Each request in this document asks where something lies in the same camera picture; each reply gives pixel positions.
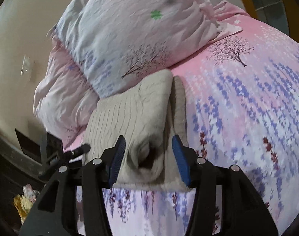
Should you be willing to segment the beige cable knit sweater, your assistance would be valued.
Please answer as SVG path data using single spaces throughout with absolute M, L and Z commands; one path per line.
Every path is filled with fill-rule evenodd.
M 188 144 L 186 95 L 180 77 L 164 69 L 146 76 L 124 93 L 101 99 L 91 114 L 83 143 L 87 164 L 124 136 L 126 148 L 117 188 L 187 192 L 172 150 L 178 135 Z

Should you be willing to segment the crumpled colourful cloth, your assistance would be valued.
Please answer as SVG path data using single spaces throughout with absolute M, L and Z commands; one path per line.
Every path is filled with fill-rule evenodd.
M 33 204 L 36 202 L 40 192 L 34 190 L 30 184 L 23 186 L 23 194 L 16 195 L 13 199 L 13 204 L 17 209 L 21 224 L 24 223 L 28 213 L 30 212 Z

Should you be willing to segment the pink floral bed sheet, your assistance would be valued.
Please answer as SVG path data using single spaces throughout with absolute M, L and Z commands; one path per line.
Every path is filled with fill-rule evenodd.
M 284 233 L 299 214 L 299 43 L 222 1 L 242 31 L 172 69 L 185 86 L 189 146 L 214 165 L 238 165 Z

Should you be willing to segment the blue white floral pillow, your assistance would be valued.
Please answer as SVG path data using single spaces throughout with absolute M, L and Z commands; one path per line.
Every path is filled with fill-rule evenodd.
M 51 33 L 106 98 L 241 30 L 210 0 L 72 0 Z

